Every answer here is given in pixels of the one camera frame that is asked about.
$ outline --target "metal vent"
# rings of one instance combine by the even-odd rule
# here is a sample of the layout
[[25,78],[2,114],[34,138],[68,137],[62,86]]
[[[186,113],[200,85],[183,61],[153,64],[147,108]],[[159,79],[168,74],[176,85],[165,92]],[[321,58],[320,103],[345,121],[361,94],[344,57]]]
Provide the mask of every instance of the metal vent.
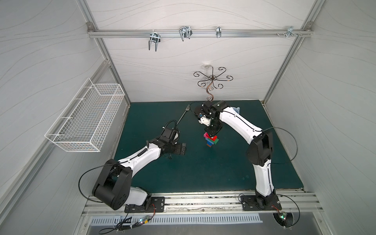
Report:
[[[131,224],[139,221],[145,215],[133,215]],[[93,216],[92,226],[109,225],[115,226],[125,219],[125,216]],[[262,223],[258,213],[238,213],[238,214],[194,214],[194,215],[155,215],[145,225],[153,224],[243,224],[243,223]]]

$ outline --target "metal fork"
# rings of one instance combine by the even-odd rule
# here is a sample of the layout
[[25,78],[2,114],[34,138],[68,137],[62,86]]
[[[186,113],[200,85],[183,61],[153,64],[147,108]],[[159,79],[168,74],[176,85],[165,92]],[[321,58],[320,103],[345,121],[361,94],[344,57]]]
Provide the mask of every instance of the metal fork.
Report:
[[190,105],[188,105],[188,106],[185,108],[185,111],[184,111],[183,115],[180,117],[179,121],[177,121],[177,124],[176,124],[176,125],[179,124],[180,120],[183,118],[184,114],[185,114],[187,111],[189,111],[189,109],[190,109]]

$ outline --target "stacked blocks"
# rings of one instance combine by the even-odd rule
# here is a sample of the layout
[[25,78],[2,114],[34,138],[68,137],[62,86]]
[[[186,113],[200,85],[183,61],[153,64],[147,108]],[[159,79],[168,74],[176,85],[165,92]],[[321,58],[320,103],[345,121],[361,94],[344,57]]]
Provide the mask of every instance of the stacked blocks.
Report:
[[206,145],[209,146],[209,147],[212,147],[213,144],[217,144],[217,142],[218,142],[218,140],[219,140],[219,139],[217,138],[217,136],[214,136],[213,138],[211,138],[211,137],[208,135],[207,132],[205,132],[204,137],[205,137],[205,139],[206,139],[206,141],[207,141]]

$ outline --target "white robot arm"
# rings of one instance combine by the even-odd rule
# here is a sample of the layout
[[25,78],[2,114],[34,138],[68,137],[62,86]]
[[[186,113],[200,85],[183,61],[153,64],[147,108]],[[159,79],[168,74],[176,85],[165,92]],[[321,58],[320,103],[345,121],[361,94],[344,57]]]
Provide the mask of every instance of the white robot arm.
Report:
[[253,164],[256,176],[256,204],[260,209],[265,209],[271,200],[276,197],[271,180],[270,164],[272,156],[272,134],[263,132],[261,128],[253,125],[225,101],[214,103],[204,102],[195,109],[199,123],[206,125],[206,132],[214,137],[227,123],[236,130],[249,144],[246,155]]
[[140,188],[131,187],[132,177],[151,161],[165,153],[184,155],[185,143],[177,143],[180,132],[176,128],[164,127],[160,136],[146,142],[146,146],[134,154],[120,159],[110,159],[103,167],[92,194],[117,210],[123,204],[150,207],[151,195]]

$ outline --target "white wire basket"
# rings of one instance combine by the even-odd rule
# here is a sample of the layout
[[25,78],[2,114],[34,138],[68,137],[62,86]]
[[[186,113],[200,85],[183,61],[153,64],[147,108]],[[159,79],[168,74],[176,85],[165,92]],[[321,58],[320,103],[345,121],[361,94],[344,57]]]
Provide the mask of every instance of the white wire basket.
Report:
[[100,152],[125,95],[119,84],[86,84],[45,134],[67,152]]

